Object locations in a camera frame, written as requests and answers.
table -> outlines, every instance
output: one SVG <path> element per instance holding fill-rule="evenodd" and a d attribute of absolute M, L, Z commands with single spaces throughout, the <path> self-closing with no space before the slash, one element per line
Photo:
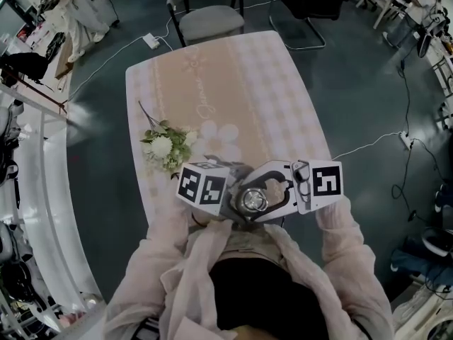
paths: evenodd
<path fill-rule="evenodd" d="M 148 223 L 165 202 L 170 175 L 152 167 L 140 140 L 147 113 L 199 129 L 193 154 L 257 167 L 271 159 L 330 159 L 297 68 L 275 31 L 191 45 L 126 72 L 132 154 Z"/>
<path fill-rule="evenodd" d="M 358 8 L 360 5 L 363 4 L 365 0 L 360 0 L 356 7 Z M 377 26 L 379 25 L 379 23 L 381 22 L 382 18 L 384 17 L 384 15 L 386 14 L 386 12 L 389 10 L 389 9 L 392 9 L 392 10 L 395 10 L 395 11 L 399 11 L 399 9 L 397 9 L 396 7 L 394 7 L 391 3 L 392 1 L 396 1 L 397 3 L 401 4 L 401 5 L 407 5 L 406 1 L 404 0 L 386 0 L 384 4 L 382 4 L 382 2 L 380 0 L 373 0 L 381 9 L 381 13 L 379 14 L 379 17 L 377 18 L 376 20 L 376 23 L 374 23 L 373 25 L 373 29 L 376 29 Z"/>

extension socket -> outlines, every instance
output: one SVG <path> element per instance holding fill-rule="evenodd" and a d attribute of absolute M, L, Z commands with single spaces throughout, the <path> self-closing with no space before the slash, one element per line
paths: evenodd
<path fill-rule="evenodd" d="M 156 49 L 160 45 L 159 41 L 151 33 L 146 34 L 143 40 L 151 49 Z"/>
<path fill-rule="evenodd" d="M 401 131 L 399 133 L 399 137 L 403 141 L 404 145 L 407 147 L 407 149 L 410 151 L 411 150 L 411 140 L 409 139 L 408 134 L 406 131 Z"/>

dark green floor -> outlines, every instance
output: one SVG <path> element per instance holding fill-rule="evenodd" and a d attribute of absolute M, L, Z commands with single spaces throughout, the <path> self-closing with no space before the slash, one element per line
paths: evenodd
<path fill-rule="evenodd" d="M 71 91 L 135 38 L 148 32 L 166 33 L 166 0 L 113 1 L 121 23 L 76 64 Z M 269 0 L 245 0 L 245 5 L 265 1 Z M 198 0 L 191 7 L 201 3 Z M 270 30 L 267 12 L 268 6 L 247 9 L 246 33 Z M 324 50 L 292 53 L 333 157 L 404 129 L 408 101 L 396 66 L 406 51 L 397 53 L 383 43 L 379 29 L 372 29 L 376 18 L 375 13 L 346 2 L 339 20 L 314 21 L 327 40 Z M 292 20 L 278 2 L 274 20 L 291 45 L 307 44 L 313 38 L 308 28 Z M 167 41 L 174 48 L 180 47 L 172 25 Z M 102 68 L 69 107 L 71 117 L 80 124 L 79 129 L 71 129 L 68 140 L 74 211 L 86 257 L 106 300 L 124 276 L 127 261 L 147 229 L 130 149 L 125 70 L 165 52 L 165 46 L 153 51 L 142 40 L 137 41 Z M 411 135 L 426 143 L 436 154 L 444 175 L 451 176 L 449 136 L 434 123 L 443 97 L 440 85 L 428 62 L 415 54 L 407 60 L 406 76 L 411 90 Z M 411 209 L 429 218 L 440 179 L 429 154 L 419 144 L 413 150 L 406 195 Z M 345 193 L 352 201 L 352 213 L 366 243 L 377 256 L 376 272 L 384 285 L 393 278 L 389 269 L 391 251 L 406 235 L 424 226 L 420 220 L 408 222 L 404 202 L 391 197 L 392 184 L 402 182 L 407 156 L 399 138 L 393 136 L 341 159 Z M 313 215 L 289 219 L 285 228 L 305 253 L 321 262 L 321 234 Z"/>

person standing in background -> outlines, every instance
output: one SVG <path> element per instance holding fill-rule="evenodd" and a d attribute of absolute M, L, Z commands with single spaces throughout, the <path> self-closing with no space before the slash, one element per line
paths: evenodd
<path fill-rule="evenodd" d="M 411 0 L 412 7 L 408 8 L 406 15 L 399 25 L 388 33 L 384 31 L 382 35 L 385 41 L 396 48 L 400 48 L 407 39 L 420 28 L 426 31 L 434 28 L 433 24 L 437 20 L 437 10 L 442 10 L 441 0 Z"/>
<path fill-rule="evenodd" d="M 109 31 L 109 27 L 101 20 L 91 0 L 59 0 L 58 6 L 64 12 L 63 19 L 72 39 L 72 55 L 69 56 L 68 62 L 74 63 L 85 54 L 82 48 L 84 29 L 87 33 L 94 33 L 93 41 L 99 43 Z"/>

white cable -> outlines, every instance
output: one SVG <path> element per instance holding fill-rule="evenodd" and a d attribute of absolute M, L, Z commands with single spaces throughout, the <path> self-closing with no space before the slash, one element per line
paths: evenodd
<path fill-rule="evenodd" d="M 255 4 L 255 5 L 252 5 L 252 6 L 245 6 L 244 9 L 249 9 L 249 8 L 254 8 L 255 6 L 261 6 L 261 5 L 266 5 L 266 4 L 269 4 L 270 1 L 266 1 L 265 3 L 261 3 L 261 4 Z M 178 13 L 175 13 L 175 15 L 178 15 L 178 14 L 182 14 L 182 13 L 185 13 L 185 11 L 179 11 Z M 170 48 L 170 50 L 173 52 L 173 48 L 167 43 L 167 41 L 164 39 L 164 38 L 167 38 L 169 35 L 170 35 L 170 30 L 168 28 L 168 25 L 171 21 L 171 18 L 169 18 L 169 20 L 167 21 L 167 24 L 166 24 L 166 29 L 167 29 L 167 34 L 163 35 L 163 36 L 159 36 L 159 37 L 156 37 L 156 39 L 161 39 L 166 45 L 167 47 Z M 119 52 L 121 52 L 123 49 L 129 47 L 132 43 L 135 43 L 137 42 L 139 39 L 142 39 L 143 37 L 138 37 L 137 39 L 133 40 L 132 42 L 130 42 L 129 44 L 125 45 L 124 47 L 122 47 L 120 50 L 118 50 L 114 55 L 112 55 L 110 58 L 108 58 L 99 68 L 97 68 L 96 71 L 94 71 L 93 73 L 91 73 L 91 75 L 85 80 L 83 81 L 82 83 L 80 83 L 80 85 L 77 87 L 77 89 L 71 93 L 71 95 L 69 96 L 69 98 L 72 98 L 78 91 L 79 89 L 87 82 L 89 81 L 97 72 L 99 72 L 101 70 L 102 67 L 104 67 L 112 58 L 114 58 Z"/>
<path fill-rule="evenodd" d="M 361 149 L 364 149 L 365 147 L 373 146 L 374 144 L 376 144 L 383 137 L 392 136 L 392 135 L 399 135 L 399 134 L 400 134 L 399 132 L 386 133 L 385 135 L 382 135 L 379 139 L 374 141 L 372 144 L 366 144 L 365 146 L 358 147 L 357 149 L 354 149 L 353 151 L 345 152 L 344 154 L 341 154 L 341 155 L 338 155 L 338 156 L 334 157 L 332 160 L 336 160 L 339 157 L 343 157 L 343 156 L 352 154 L 353 152 L 356 152 L 356 151 L 359 151 Z"/>

